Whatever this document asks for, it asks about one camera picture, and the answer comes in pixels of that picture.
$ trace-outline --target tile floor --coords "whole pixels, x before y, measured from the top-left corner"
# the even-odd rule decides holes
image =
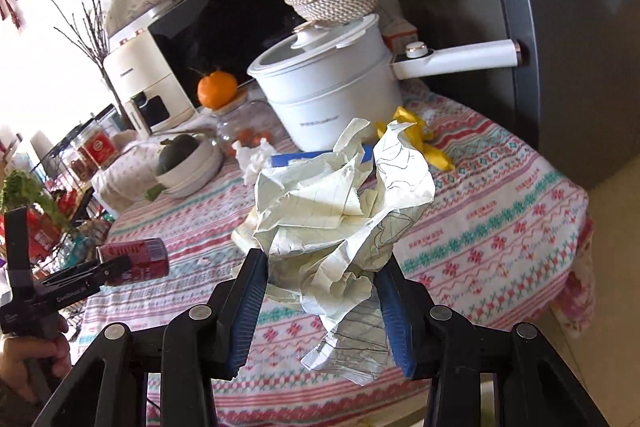
[[[640,427],[640,156],[589,193],[596,315],[579,339],[550,312],[538,326],[611,427]]]

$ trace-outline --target yellow cloth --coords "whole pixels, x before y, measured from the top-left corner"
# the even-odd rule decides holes
[[[411,145],[422,153],[428,164],[433,165],[441,171],[450,171],[456,168],[451,158],[444,152],[425,143],[426,141],[433,140],[435,137],[433,131],[428,129],[426,122],[422,118],[406,110],[404,107],[399,106],[392,119],[398,120],[399,123],[415,123],[415,125],[405,129],[404,134],[409,139]],[[385,134],[386,131],[386,123],[378,122],[376,124],[376,130],[378,131],[378,137],[382,138],[382,135]]]

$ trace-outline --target white electric pot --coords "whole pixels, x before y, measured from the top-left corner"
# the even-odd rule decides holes
[[[388,122],[402,98],[396,80],[516,66],[517,42],[495,41],[432,51],[414,45],[393,55],[378,29],[378,15],[318,28],[306,23],[248,68],[295,144],[305,152],[329,150],[353,118]]]

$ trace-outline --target white bowl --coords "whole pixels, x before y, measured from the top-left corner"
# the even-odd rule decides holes
[[[175,166],[170,171],[156,176],[158,183],[165,188],[174,188],[184,183],[187,178],[200,169],[206,160],[214,153],[214,147],[210,139],[200,139],[200,145],[186,160]]]
[[[222,149],[216,145],[213,149],[213,154],[205,160],[197,171],[181,184],[173,188],[168,188],[165,192],[169,197],[174,198],[174,200],[191,196],[194,192],[197,192],[209,183],[210,179],[220,171],[224,160],[225,156],[222,153]]]

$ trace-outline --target table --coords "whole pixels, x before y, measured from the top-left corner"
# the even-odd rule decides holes
[[[475,111],[418,80],[402,90],[406,107],[433,129],[433,145],[456,164],[455,171],[432,170],[434,203],[394,248],[405,275],[475,323],[510,328],[551,303],[562,325],[580,333],[594,302],[586,192]],[[290,143],[284,148],[290,150]],[[179,201],[162,195],[125,212],[110,241],[161,237],[171,272],[91,297],[81,349],[110,322],[133,330],[166,324],[230,279],[243,258],[230,234],[254,205],[253,190],[228,160],[196,194]],[[247,365],[234,381],[213,383],[220,424],[328,425],[374,413],[428,385],[406,381],[395,367],[364,387],[310,373],[299,360],[323,335],[317,317],[265,301]],[[159,399],[155,375],[149,397]],[[150,425],[157,425],[157,411],[150,407],[148,413]]]

